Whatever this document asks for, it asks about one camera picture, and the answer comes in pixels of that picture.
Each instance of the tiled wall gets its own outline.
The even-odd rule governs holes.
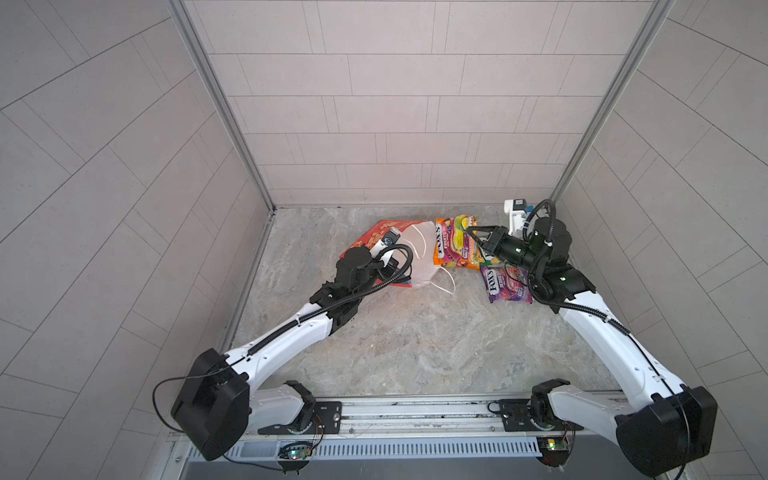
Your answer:
[[[5,0],[0,65],[0,477],[136,479],[266,207],[161,0]]]
[[[279,205],[548,196],[650,7],[185,3]]]
[[[558,210],[611,309],[717,399],[713,480],[768,477],[766,25],[763,0],[678,0]]]

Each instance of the gray marbled tabletop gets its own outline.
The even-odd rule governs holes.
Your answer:
[[[502,206],[296,208],[277,211],[235,345],[293,315],[336,275],[339,255],[376,221],[473,214],[506,224]],[[590,346],[537,303],[491,304],[480,273],[452,269],[457,292],[387,287],[328,339],[279,369],[266,387],[299,380],[315,396],[528,392],[560,377],[582,389],[616,389]],[[435,281],[450,284],[442,272]]]

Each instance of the gray surface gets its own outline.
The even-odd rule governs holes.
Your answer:
[[[336,275],[338,256],[377,220],[434,220],[493,207],[302,208],[277,211],[234,344],[263,335]],[[490,304],[479,272],[452,269],[457,293],[388,287],[330,338],[279,369],[266,387],[299,380],[316,396],[523,392],[555,377],[582,389],[617,383],[587,343],[538,304]],[[450,282],[440,272],[436,279]]]
[[[229,462],[188,462],[183,480],[221,478],[292,478],[248,465]],[[551,472],[535,458],[447,458],[427,460],[347,460],[310,463],[301,471],[300,480],[334,478],[359,480],[381,478],[418,478],[419,480],[466,480],[467,478],[503,478],[504,480],[641,480],[647,478],[635,470],[619,448],[596,435],[578,436],[574,451],[564,471]]]

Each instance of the black mounting plate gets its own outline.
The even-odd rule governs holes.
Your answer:
[[[528,411],[527,399],[502,399],[496,403],[498,412],[502,416],[505,432],[549,432],[537,427]],[[584,430],[584,427],[571,423],[577,430]],[[554,432],[563,432],[565,425],[560,420],[554,421]]]
[[[334,420],[333,417],[338,414],[339,420]],[[312,421],[310,426],[304,431],[304,434],[312,434],[315,432],[315,415],[320,417],[323,421],[323,427],[325,427],[326,434],[339,433],[341,427],[341,402],[316,402],[315,409],[313,410]],[[259,429],[259,435],[300,435],[296,432],[291,432],[285,425],[272,425]]]

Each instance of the candy bag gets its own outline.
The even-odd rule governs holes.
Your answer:
[[[477,227],[477,224],[477,219],[470,215],[436,219],[437,244],[432,258],[435,265],[480,270],[482,254],[475,240],[465,232],[467,227]]]
[[[512,302],[532,302],[531,292],[525,286],[525,271],[516,266],[505,268],[480,267],[485,289],[488,291],[488,300],[494,303],[496,300],[511,300]]]

